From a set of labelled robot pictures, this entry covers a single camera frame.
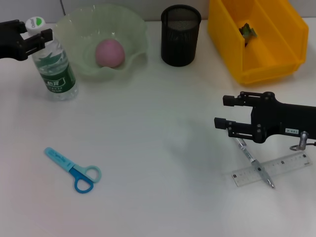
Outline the transparent plastic ruler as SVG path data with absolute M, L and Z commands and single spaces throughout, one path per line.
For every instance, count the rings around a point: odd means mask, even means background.
M 310 157 L 305 152 L 297 152 L 264 162 L 262 163 L 262 166 L 270 177 L 274 177 L 312 164 Z M 262 181 L 258 172 L 258 169 L 249 166 L 247 168 L 233 171 L 231 176 L 235 181 L 235 184 L 238 187 L 241 187 L 250 183 Z

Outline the blue scissors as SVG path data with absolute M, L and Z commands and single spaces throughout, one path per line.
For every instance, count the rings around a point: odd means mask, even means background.
M 75 164 L 56 150 L 51 147 L 47 147 L 44 149 L 44 153 L 57 165 L 59 165 L 66 172 L 70 173 L 74 178 L 74 189 L 80 194 L 89 193 L 95 183 L 98 183 L 102 177 L 102 172 L 99 167 L 95 165 L 90 165 L 87 167 L 81 167 L 78 164 Z M 96 178 L 90 177 L 87 173 L 89 170 L 94 170 L 97 173 Z M 81 190 L 78 188 L 78 182 L 83 180 L 85 183 L 89 185 L 89 188 L 86 190 Z

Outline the clear ballpoint pen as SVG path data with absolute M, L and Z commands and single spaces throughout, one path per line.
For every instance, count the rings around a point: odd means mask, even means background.
M 243 152 L 243 154 L 250 161 L 254 170 L 259 174 L 262 181 L 265 182 L 270 188 L 274 189 L 275 185 L 274 185 L 270 175 L 266 172 L 265 168 L 261 165 L 261 163 L 250 152 L 246 142 L 241 138 L 235 138 L 235 141 L 236 141 L 239 149 Z

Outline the green label water bottle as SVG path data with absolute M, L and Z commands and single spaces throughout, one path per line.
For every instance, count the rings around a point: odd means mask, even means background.
M 63 46 L 55 36 L 45 43 L 44 49 L 32 54 L 32 59 L 52 100 L 71 100 L 77 96 L 78 87 L 73 70 Z

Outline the green plastic wrapper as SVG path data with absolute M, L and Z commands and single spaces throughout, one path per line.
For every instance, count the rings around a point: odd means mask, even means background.
M 250 27 L 248 23 L 245 23 L 241 28 L 239 28 L 239 32 L 244 38 L 244 45 L 247 46 L 249 41 L 252 38 L 256 38 L 257 34 L 255 33 L 254 29 Z

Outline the black mesh pen holder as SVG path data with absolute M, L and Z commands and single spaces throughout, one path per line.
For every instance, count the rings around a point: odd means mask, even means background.
M 201 14 L 194 7 L 177 4 L 161 14 L 161 58 L 173 67 L 193 62 Z

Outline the yellow plastic bin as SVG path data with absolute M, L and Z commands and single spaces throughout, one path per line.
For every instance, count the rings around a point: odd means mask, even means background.
M 257 34 L 247 46 L 245 23 Z M 306 60 L 309 28 L 288 0 L 209 0 L 208 32 L 241 84 L 275 81 Z

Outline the green glass fruit plate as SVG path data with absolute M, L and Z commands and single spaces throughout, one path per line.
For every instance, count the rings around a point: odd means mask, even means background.
M 123 74 L 148 49 L 145 21 L 134 11 L 111 3 L 74 10 L 57 22 L 54 34 L 74 72 L 89 81 L 107 81 Z M 115 68 L 96 62 L 96 47 L 104 40 L 117 40 L 124 49 L 125 60 Z

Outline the pink peach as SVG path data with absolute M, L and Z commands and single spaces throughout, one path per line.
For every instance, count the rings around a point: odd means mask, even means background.
M 99 66 L 115 68 L 125 61 L 125 51 L 117 40 L 105 39 L 97 45 L 95 59 Z

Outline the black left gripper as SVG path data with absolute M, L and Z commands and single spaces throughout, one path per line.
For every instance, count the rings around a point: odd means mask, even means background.
M 25 23 L 20 20 L 0 22 L 0 59 L 12 58 L 18 61 L 45 48 L 45 44 L 53 40 L 51 29 L 20 40 L 20 34 L 27 31 Z

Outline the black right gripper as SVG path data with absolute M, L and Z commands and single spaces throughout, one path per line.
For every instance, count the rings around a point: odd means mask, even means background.
M 316 140 L 316 107 L 279 102 L 272 92 L 242 91 L 237 97 L 224 95 L 224 106 L 253 107 L 251 124 L 215 118 L 215 128 L 233 138 L 264 143 L 272 135 L 300 137 L 302 132 Z

